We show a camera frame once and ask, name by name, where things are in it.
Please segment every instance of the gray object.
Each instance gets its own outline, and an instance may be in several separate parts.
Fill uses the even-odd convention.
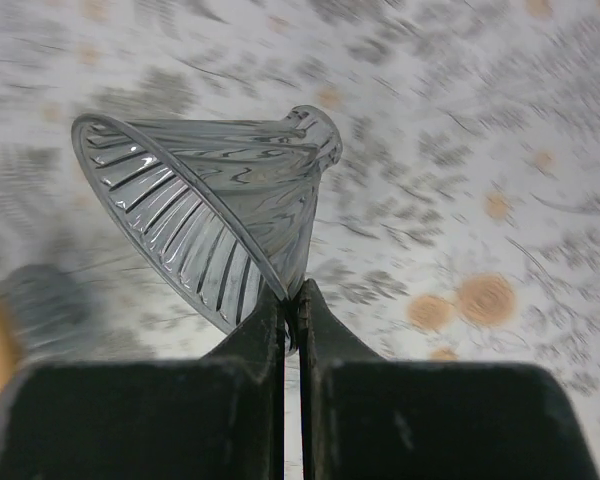
[[[78,117],[73,146],[125,235],[225,333],[266,283],[289,302],[304,280],[322,173],[342,141],[320,110],[280,121]],[[294,347],[287,330],[287,347]]]
[[[53,265],[27,265],[0,282],[25,362],[71,357],[90,338],[90,302],[71,275]]]

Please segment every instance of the clear glass shade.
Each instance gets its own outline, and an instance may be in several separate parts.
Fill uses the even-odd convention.
[[[163,278],[230,333],[262,282],[304,280],[322,172],[342,142],[320,110],[280,121],[78,117],[74,150],[111,217]],[[289,338],[289,348],[293,348]]]

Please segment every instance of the black metal clamp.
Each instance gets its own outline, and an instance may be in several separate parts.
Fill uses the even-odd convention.
[[[284,321],[306,480],[597,480],[557,382],[521,364],[388,362],[305,282],[263,291],[199,360],[39,365],[0,400],[0,480],[281,480]]]

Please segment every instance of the floor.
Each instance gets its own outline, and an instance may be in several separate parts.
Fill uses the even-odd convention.
[[[223,335],[109,220],[69,126],[301,104],[346,146],[308,268],[333,311],[387,358],[543,365],[600,468],[600,0],[0,0],[0,281],[72,272],[83,358],[204,354]]]

